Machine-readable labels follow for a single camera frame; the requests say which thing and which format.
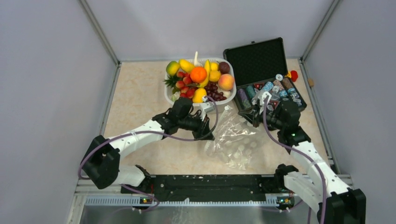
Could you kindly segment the clear zip top bag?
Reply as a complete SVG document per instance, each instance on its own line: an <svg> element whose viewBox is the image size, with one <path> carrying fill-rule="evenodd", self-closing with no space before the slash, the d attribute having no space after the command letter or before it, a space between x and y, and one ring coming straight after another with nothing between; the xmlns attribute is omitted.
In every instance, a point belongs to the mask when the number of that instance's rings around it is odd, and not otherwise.
<svg viewBox="0 0 396 224"><path fill-rule="evenodd" d="M239 170L246 169L265 141L262 130L253 127L229 105L220 114L213 134L215 140L206 143L205 154Z"/></svg>

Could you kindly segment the orange persimmon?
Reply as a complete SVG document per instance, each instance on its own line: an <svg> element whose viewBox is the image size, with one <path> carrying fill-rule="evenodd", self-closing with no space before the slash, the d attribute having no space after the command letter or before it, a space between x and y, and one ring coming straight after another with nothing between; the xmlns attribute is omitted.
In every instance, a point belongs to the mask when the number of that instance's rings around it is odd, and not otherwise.
<svg viewBox="0 0 396 224"><path fill-rule="evenodd" d="M190 72L190 78L194 83L201 83L206 78L206 72L203 67L195 67Z"/></svg>

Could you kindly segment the white peeled banana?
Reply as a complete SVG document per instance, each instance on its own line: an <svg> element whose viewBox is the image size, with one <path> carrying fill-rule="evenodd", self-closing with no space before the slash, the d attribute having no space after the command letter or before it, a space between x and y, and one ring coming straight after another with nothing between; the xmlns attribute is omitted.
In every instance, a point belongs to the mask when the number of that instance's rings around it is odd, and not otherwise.
<svg viewBox="0 0 396 224"><path fill-rule="evenodd" d="M193 64L195 67L203 67L202 63L198 60L198 52L195 52Z"/></svg>

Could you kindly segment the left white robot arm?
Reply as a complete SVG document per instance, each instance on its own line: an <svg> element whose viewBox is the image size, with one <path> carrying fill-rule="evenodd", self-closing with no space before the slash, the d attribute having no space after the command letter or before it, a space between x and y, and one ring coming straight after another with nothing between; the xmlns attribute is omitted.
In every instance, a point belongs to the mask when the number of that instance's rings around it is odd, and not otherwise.
<svg viewBox="0 0 396 224"><path fill-rule="evenodd" d="M165 138L186 142L214 140L213 131L217 125L209 127L207 112L218 112L218 107L212 97L203 96L202 99L203 103L195 114L192 113L192 101L179 98L166 112L154 116L138 128L110 138L98 135L79 165L78 177L91 180L98 189L112 184L126 184L139 193L146 192L150 186L148 175L138 166L122 168L121 160L137 149Z"/></svg>

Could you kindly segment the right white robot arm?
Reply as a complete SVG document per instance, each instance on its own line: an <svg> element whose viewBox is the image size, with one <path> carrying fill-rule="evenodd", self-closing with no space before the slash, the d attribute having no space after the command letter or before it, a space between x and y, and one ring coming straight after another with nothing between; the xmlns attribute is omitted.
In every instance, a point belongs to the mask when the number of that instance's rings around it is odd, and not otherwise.
<svg viewBox="0 0 396 224"><path fill-rule="evenodd" d="M285 148L306 171L308 179L291 166L279 166L274 187L279 192L291 190L315 212L321 224L364 224L366 196L360 189L352 189L327 165L315 149L312 140L299 124L298 105L290 100L280 101L267 113L269 100L256 103L238 114L254 127L277 129L277 138L269 137Z"/></svg>

